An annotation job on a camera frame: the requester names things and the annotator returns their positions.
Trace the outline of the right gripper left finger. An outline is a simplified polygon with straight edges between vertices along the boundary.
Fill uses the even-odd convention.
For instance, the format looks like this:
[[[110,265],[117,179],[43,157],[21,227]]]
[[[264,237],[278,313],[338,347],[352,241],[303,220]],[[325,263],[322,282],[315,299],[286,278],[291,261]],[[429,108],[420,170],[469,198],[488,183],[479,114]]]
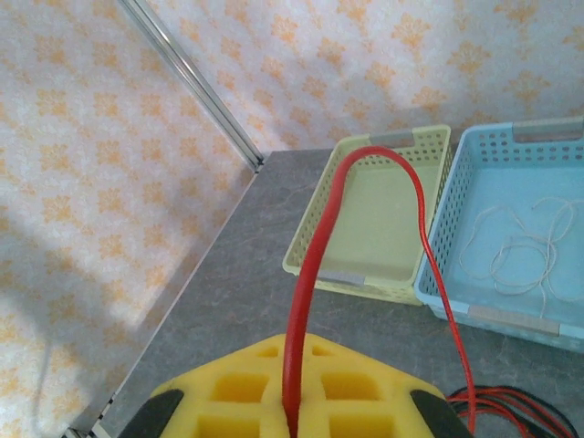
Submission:
[[[157,387],[122,437],[286,437],[284,337],[276,335]]]

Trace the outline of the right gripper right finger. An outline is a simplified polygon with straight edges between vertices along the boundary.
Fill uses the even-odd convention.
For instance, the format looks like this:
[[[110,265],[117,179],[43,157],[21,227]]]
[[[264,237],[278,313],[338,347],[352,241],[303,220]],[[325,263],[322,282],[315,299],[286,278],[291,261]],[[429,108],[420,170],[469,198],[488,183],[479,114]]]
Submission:
[[[432,384],[317,335],[306,336],[300,437],[470,437]]]

